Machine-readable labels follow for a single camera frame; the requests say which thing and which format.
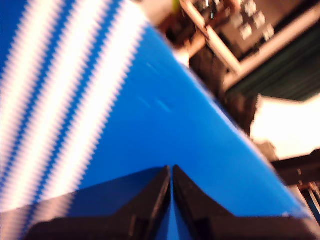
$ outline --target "white stripe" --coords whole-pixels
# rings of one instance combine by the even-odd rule
[[[78,105],[73,124],[49,176],[42,200],[65,195],[79,187],[132,65],[146,23],[146,18],[132,2],[125,0],[121,4],[90,78],[90,85]],[[66,213],[70,204],[71,201],[55,201],[38,208],[34,223],[60,216],[61,212]]]
[[[30,0],[2,74],[1,173],[17,138],[63,0]]]
[[[79,0],[74,4],[3,188],[3,211],[32,203],[107,7],[105,0]],[[2,234],[12,232],[14,222],[15,217],[6,219]]]

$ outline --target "blue surface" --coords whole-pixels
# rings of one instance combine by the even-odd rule
[[[1,10],[2,63],[9,52],[9,43],[13,41],[18,18],[26,2],[17,1],[16,5],[9,3],[11,1],[1,1],[1,9],[4,4],[6,9],[9,9]],[[59,23],[55,26],[48,57],[43,64],[45,70],[49,67],[58,36],[67,19],[70,10],[68,6],[71,8],[71,1],[68,3],[60,16]],[[39,201],[46,177],[52,171],[53,161],[60,152],[66,131],[74,118],[77,103],[82,99],[84,87],[92,74],[103,44],[103,36],[109,31],[118,6],[119,1],[115,1],[110,9],[112,14],[104,20],[103,28],[97,36],[97,42],[82,79],[79,80],[78,90],[72,100],[34,204]],[[41,88],[44,77],[45,71],[39,76],[38,85],[34,89],[34,99],[39,94],[38,88]],[[21,138],[28,125],[33,104],[34,100],[31,101],[24,116],[24,123],[19,131]],[[11,163],[15,160],[15,151],[19,144],[18,137]],[[148,25],[93,159],[79,186],[79,193],[137,172],[146,171],[145,173],[149,175],[147,174],[148,177],[143,174],[136,175],[135,185],[130,184],[131,178],[126,178],[126,184],[121,185],[121,190],[118,192],[120,195],[114,199],[105,199],[105,196],[101,196],[105,199],[105,209],[103,204],[96,202],[99,201],[96,195],[77,195],[69,216],[96,215],[100,210],[100,214],[110,214],[145,186],[147,179],[155,174],[150,169],[175,164],[178,164],[209,196],[236,216],[281,216],[282,214],[306,216],[301,204],[255,151],[256,149],[248,145],[248,141],[223,113],[216,100],[206,94],[194,75],[175,60],[171,49]],[[10,167],[1,175],[1,184],[6,183],[6,176],[9,173]],[[113,187],[107,188],[108,191],[119,189],[117,185],[109,186]],[[170,215],[167,216],[169,219],[166,218],[168,221],[163,224],[164,230],[160,231],[158,238],[161,239],[161,234],[166,234],[165,229],[168,224],[168,239],[177,239],[179,235],[181,239],[188,239],[188,231],[184,229],[185,226],[173,204],[169,211]]]

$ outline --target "blue and white striped fabric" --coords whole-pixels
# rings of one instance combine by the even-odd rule
[[[70,216],[69,193],[174,164],[237,216],[307,214],[134,3],[17,0],[1,11],[3,239]]]

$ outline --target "black plastic part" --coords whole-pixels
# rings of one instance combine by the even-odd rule
[[[318,240],[312,219],[236,217],[206,195],[179,166],[173,167],[173,193],[194,240]]]
[[[170,168],[112,216],[56,218],[33,226],[25,240],[154,239],[171,199]]]
[[[320,181],[320,149],[309,155],[274,161],[272,165],[288,186]]]

